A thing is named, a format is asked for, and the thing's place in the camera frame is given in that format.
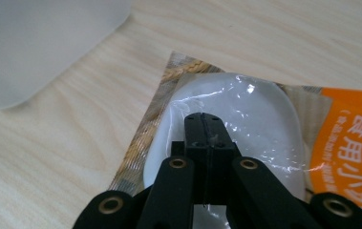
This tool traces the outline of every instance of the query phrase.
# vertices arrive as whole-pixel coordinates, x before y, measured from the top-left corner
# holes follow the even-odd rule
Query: wooden table
[[[126,23],[0,111],[0,228],[70,228],[109,186],[171,51],[228,72],[362,89],[362,1],[135,0]]]

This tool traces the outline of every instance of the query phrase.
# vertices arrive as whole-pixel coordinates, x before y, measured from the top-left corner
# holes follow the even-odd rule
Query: wood grain
[[[362,1],[134,1],[116,32],[0,111],[0,228],[72,227],[109,186],[171,51],[286,84],[362,89]]]

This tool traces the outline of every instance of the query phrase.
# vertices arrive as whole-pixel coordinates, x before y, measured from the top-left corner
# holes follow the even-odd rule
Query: orange label
[[[315,193],[333,192],[362,208],[362,108],[342,100],[332,102],[317,137],[310,177]]]
[[[322,95],[333,98],[335,101],[344,101],[347,105],[362,108],[362,91],[324,88]]]

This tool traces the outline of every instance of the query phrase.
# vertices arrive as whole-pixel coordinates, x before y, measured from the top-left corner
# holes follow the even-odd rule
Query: white plastic container
[[[0,0],[0,109],[42,89],[121,25],[130,0]]]
[[[219,117],[243,156],[260,159],[295,197],[304,199],[304,146],[293,105],[275,83],[237,73],[206,74],[174,92],[145,161],[144,187],[154,183],[172,142],[183,141],[183,121],[193,113]],[[229,228],[225,207],[196,205],[193,228]]]

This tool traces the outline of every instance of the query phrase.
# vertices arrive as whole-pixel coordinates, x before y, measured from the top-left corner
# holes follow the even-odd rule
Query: screw hole
[[[169,165],[174,168],[174,169],[181,169],[181,168],[184,168],[186,167],[186,161],[183,160],[183,159],[179,159],[179,158],[176,158],[176,159],[173,159],[171,161],[169,161]]]
[[[334,213],[337,216],[348,218],[353,214],[353,211],[347,204],[334,199],[326,198],[323,201],[324,207],[326,207],[330,212]]]
[[[106,198],[99,203],[99,212],[105,215],[113,214],[123,207],[123,199],[120,197]]]
[[[240,165],[243,166],[245,169],[256,169],[258,168],[258,164],[250,159],[244,159],[240,162]]]

